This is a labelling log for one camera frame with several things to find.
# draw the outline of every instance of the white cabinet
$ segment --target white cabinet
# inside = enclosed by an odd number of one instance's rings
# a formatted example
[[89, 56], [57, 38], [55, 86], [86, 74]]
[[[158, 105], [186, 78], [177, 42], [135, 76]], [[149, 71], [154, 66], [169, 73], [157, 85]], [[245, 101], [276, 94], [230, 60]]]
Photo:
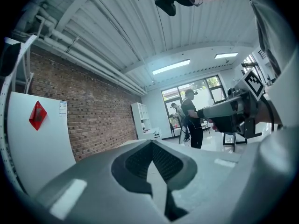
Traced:
[[138, 139], [155, 140], [161, 138], [159, 128], [152, 128], [148, 109], [146, 105], [140, 103], [132, 104], [132, 112], [134, 116], [135, 127]]

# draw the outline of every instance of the cap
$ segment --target cap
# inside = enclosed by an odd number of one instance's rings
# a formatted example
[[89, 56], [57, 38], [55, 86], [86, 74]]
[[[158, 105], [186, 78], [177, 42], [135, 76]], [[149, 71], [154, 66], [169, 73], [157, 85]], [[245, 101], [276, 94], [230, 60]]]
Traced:
[[194, 91], [192, 89], [188, 89], [185, 91], [185, 95], [192, 93], [193, 95], [195, 95]]

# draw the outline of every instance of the red diamond sign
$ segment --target red diamond sign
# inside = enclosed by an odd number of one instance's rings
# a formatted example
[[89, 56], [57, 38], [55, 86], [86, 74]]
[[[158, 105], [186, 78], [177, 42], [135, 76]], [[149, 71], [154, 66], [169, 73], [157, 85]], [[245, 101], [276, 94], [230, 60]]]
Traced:
[[32, 113], [29, 118], [31, 125], [38, 130], [42, 125], [43, 120], [45, 119], [47, 112], [42, 107], [41, 103], [37, 101], [36, 105], [33, 107]]

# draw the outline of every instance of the white floor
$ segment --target white floor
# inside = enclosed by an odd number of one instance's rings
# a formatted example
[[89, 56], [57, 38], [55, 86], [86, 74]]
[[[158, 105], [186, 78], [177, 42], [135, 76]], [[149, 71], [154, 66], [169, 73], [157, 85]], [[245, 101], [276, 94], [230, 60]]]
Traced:
[[[256, 125], [256, 133], [262, 133], [262, 136], [251, 138], [247, 140], [247, 144], [237, 144], [235, 146], [235, 152], [242, 154], [246, 145], [253, 143], [253, 142], [259, 142], [263, 140], [268, 134], [271, 133], [271, 124], [269, 123], [259, 123]], [[240, 136], [236, 135], [237, 141], [245, 141], [245, 139]], [[165, 140], [167, 142], [178, 144], [178, 138]], [[233, 142], [233, 136], [226, 135], [226, 143], [232, 143]], [[185, 145], [186, 147], [190, 146], [190, 141], [187, 143], [182, 143], [181, 145]], [[209, 151], [218, 151], [218, 152], [233, 152], [233, 146], [223, 146], [223, 133], [215, 132], [214, 130], [210, 129], [210, 133], [208, 130], [205, 130], [203, 133], [203, 141], [202, 141], [202, 147], [201, 149], [209, 150]]]

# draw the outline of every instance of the brick wall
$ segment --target brick wall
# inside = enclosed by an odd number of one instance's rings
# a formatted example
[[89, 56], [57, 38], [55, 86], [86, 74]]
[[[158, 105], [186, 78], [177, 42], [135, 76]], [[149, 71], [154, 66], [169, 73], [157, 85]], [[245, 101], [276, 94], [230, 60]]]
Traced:
[[75, 159], [137, 139], [131, 104], [140, 97], [37, 47], [30, 56], [29, 93], [68, 102], [68, 129]]

